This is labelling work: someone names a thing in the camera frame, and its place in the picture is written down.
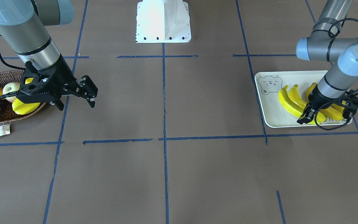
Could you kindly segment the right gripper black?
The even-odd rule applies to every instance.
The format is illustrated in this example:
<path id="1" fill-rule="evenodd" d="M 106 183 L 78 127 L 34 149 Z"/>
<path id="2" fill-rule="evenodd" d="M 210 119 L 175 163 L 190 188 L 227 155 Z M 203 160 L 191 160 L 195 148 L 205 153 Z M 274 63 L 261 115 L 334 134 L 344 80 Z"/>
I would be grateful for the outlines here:
<path id="1" fill-rule="evenodd" d="M 48 78 L 45 88 L 41 91 L 39 102 L 49 102 L 59 111 L 64 110 L 61 96 L 74 95 L 87 100 L 91 108 L 95 108 L 95 98 L 98 96 L 98 88 L 92 79 L 85 75 L 76 82 L 72 70 L 67 65 L 62 55 L 51 66 L 41 69 L 39 74 L 42 78 Z"/>

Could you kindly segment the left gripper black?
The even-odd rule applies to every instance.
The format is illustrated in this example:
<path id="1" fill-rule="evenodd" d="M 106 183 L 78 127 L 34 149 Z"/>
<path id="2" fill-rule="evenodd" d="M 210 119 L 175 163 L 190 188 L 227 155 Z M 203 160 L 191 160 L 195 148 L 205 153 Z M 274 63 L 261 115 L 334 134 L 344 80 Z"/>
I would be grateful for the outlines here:
<path id="1" fill-rule="evenodd" d="M 297 120 L 298 124 L 316 124 L 314 118 L 318 109 L 328 108 L 332 101 L 338 98 L 330 98 L 323 95 L 318 86 L 315 86 L 308 95 L 308 106 L 304 109 L 303 114 Z"/>

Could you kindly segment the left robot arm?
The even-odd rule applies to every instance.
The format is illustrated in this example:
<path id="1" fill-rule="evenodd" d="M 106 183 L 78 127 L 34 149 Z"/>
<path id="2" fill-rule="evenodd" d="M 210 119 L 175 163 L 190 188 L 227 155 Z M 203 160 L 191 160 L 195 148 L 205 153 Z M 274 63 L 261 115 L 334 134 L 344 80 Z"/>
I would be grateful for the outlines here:
<path id="1" fill-rule="evenodd" d="M 299 124 L 310 123 L 318 111 L 332 104 L 344 107 L 347 120 L 356 114 L 358 91 L 351 86 L 358 81 L 358 37 L 338 38 L 351 5 L 352 0 L 328 0 L 310 36 L 297 43 L 298 58 L 333 63 L 308 96 Z"/>

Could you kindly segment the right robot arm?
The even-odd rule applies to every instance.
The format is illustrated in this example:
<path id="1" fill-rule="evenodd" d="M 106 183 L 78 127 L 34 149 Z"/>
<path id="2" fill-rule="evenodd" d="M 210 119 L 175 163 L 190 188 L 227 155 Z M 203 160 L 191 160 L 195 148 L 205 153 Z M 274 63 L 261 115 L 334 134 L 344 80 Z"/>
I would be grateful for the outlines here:
<path id="1" fill-rule="evenodd" d="M 0 37 L 24 62 L 16 97 L 23 103 L 45 103 L 64 109 L 62 96 L 74 95 L 95 107 L 98 88 L 87 75 L 77 82 L 46 26 L 71 23 L 69 0 L 0 0 Z"/>

